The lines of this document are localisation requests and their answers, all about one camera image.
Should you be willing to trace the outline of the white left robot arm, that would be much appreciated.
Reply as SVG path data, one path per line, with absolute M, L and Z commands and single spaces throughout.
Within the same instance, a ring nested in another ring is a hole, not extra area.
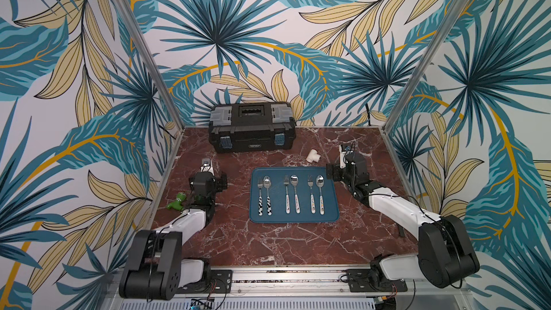
M 212 222 L 216 194 L 228 188 L 227 175 L 217 177 L 212 159 L 206 158 L 189 183 L 194 202 L 179 217 L 133 238 L 119 284 L 121 298 L 168 301 L 181 288 L 201 292 L 215 283 L 208 260 L 182 258 L 182 246 Z

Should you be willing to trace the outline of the white handle fork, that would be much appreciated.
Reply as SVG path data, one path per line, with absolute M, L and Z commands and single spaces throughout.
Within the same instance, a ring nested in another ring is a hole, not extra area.
M 307 184 L 309 186 L 309 193 L 310 193 L 310 205 L 311 205 L 311 213 L 315 214 L 317 212 L 315 199 L 314 199 L 314 193 L 313 193 L 313 187 L 314 187 L 314 178 L 312 175 L 308 176 Z
M 286 213 L 289 214 L 291 212 L 291 205 L 290 205 L 290 197 L 288 194 L 288 185 L 290 183 L 290 179 L 288 175 L 284 176 L 284 187 L 286 191 Z

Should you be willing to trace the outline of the colourful white handle spoon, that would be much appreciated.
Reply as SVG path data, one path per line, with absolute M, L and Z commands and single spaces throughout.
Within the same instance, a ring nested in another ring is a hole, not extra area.
M 324 196 L 323 196 L 324 182 L 325 182 L 324 177 L 322 175 L 318 175 L 316 178 L 316 185 L 319 188 L 319 213 L 321 215 L 325 214 Z

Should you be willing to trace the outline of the cow pattern handle fork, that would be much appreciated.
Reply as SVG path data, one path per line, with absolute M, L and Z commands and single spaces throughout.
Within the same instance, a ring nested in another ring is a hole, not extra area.
M 263 179 L 258 178 L 258 215 L 263 216 Z

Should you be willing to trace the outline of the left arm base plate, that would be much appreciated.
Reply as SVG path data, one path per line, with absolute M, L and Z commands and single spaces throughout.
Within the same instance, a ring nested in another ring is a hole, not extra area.
M 176 294 L 229 294 L 232 290 L 233 270 L 214 270 L 196 283 L 178 288 Z

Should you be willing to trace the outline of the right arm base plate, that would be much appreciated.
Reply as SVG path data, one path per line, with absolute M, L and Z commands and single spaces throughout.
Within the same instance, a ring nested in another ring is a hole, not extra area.
M 367 268 L 347 269 L 341 281 L 348 285 L 352 293 L 397 294 L 408 290 L 403 280 L 390 281 L 378 270 Z

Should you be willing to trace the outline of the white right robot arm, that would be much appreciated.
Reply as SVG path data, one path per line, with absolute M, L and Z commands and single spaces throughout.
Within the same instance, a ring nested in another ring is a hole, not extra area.
M 423 209 L 370 178 L 364 156 L 354 145 L 339 146 L 339 162 L 327 165 L 329 179 L 343 183 L 354 199 L 382 213 L 418 242 L 417 253 L 379 255 L 370 263 L 367 282 L 376 291 L 404 279 L 423 279 L 437 288 L 461 283 L 480 269 L 479 259 L 461 219 Z

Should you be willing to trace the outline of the cow pattern handle spoon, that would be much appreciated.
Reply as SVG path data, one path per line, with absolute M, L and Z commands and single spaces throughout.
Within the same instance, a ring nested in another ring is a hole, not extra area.
M 272 185 L 271 179 L 269 176 L 264 176 L 263 178 L 263 186 L 266 189 L 266 201 L 267 201 L 267 214 L 268 216 L 271 216 L 273 214 L 272 212 L 272 205 L 271 205 L 271 196 L 270 196 L 270 187 Z

